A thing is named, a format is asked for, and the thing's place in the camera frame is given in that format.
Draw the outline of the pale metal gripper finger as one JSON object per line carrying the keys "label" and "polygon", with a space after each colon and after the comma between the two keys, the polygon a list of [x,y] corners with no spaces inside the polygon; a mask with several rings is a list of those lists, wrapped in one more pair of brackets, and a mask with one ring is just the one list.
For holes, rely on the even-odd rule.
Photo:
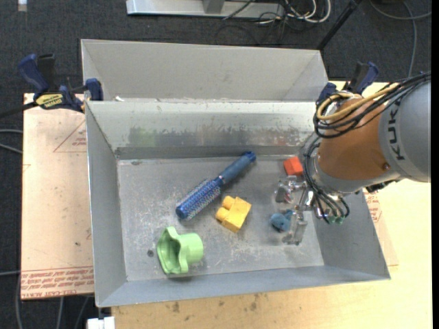
{"label": "pale metal gripper finger", "polygon": [[282,238],[286,245],[300,245],[307,227],[307,221],[303,217],[292,217],[289,230]]}
{"label": "pale metal gripper finger", "polygon": [[275,191],[275,202],[290,204],[292,202],[292,190],[286,181],[279,181]]}

